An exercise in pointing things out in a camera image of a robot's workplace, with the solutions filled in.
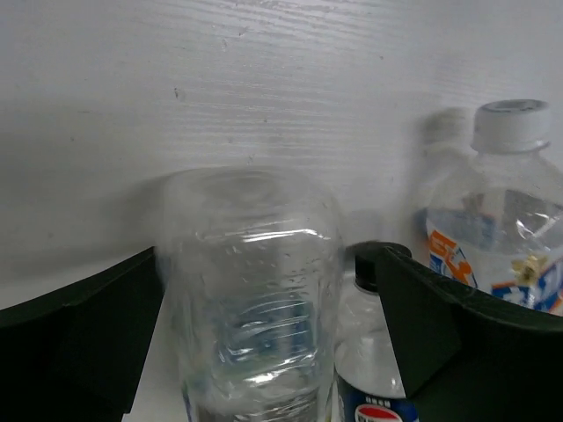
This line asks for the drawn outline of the clear pepsi bottle black cap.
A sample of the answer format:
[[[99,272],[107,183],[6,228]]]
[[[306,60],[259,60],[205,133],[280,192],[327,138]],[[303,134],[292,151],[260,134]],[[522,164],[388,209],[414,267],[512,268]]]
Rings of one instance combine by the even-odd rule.
[[[417,421],[406,399],[377,285],[377,253],[401,244],[368,241],[347,247],[334,353],[341,421]]]

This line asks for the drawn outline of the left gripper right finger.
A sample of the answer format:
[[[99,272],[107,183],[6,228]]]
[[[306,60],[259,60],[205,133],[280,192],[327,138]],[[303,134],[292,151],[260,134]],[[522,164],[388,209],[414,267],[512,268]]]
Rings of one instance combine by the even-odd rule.
[[[431,272],[391,248],[377,282],[422,421],[560,421],[562,319]]]

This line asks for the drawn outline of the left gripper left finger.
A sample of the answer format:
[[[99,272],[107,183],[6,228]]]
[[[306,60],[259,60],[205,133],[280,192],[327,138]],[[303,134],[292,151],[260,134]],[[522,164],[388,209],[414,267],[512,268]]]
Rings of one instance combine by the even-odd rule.
[[[153,249],[3,309],[3,421],[120,421],[164,297]]]

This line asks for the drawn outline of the clear bottle blue green label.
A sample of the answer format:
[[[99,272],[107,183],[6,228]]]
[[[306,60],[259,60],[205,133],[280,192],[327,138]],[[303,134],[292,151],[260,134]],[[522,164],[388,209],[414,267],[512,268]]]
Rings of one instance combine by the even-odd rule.
[[[343,279],[340,209],[300,171],[173,175],[157,262],[191,421],[327,421]]]

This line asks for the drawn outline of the clear bottle orange blue label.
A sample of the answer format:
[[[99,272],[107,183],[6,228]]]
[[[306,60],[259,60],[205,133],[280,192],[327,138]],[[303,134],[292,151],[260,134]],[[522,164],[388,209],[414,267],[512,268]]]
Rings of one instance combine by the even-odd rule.
[[[428,267],[497,298],[562,313],[562,173],[541,156],[550,107],[479,107],[470,159],[453,159],[422,209]]]

